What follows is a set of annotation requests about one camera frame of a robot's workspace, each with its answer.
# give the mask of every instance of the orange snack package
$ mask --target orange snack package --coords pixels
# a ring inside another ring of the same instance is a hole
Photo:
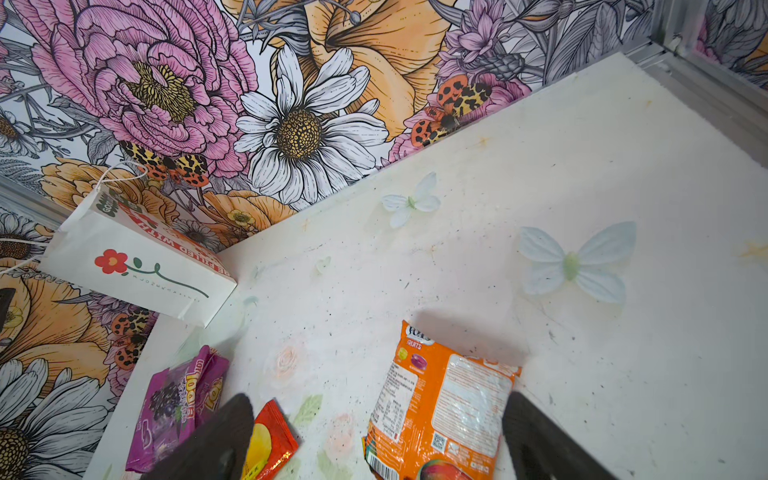
[[[492,480],[520,369],[461,356],[402,323],[364,440],[384,480]]]
[[[274,478],[298,448],[277,402],[270,400],[253,425],[242,480]]]

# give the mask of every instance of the floral wallpaper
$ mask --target floral wallpaper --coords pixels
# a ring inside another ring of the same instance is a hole
[[[53,232],[0,209],[0,270]],[[0,478],[79,478],[157,314],[37,271],[0,276]]]
[[[650,0],[5,0],[0,174],[222,250],[647,34]]]
[[[710,0],[694,51],[768,89],[768,3]]]

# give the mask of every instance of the paper bag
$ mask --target paper bag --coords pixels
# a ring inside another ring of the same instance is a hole
[[[237,285],[213,252],[107,185],[61,224],[39,268],[199,326],[213,319]]]

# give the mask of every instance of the purple candy bag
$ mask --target purple candy bag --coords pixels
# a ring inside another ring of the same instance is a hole
[[[146,473],[210,418],[229,360],[208,345],[190,362],[155,373],[149,382],[125,469]]]

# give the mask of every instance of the snack package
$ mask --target snack package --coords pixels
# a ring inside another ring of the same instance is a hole
[[[253,424],[242,480],[269,480],[299,448],[277,402],[266,403]]]
[[[191,361],[152,376],[126,470],[149,472],[210,417],[218,407],[229,365],[205,345]]]
[[[385,480],[492,480],[520,369],[461,356],[402,323],[364,440]]]

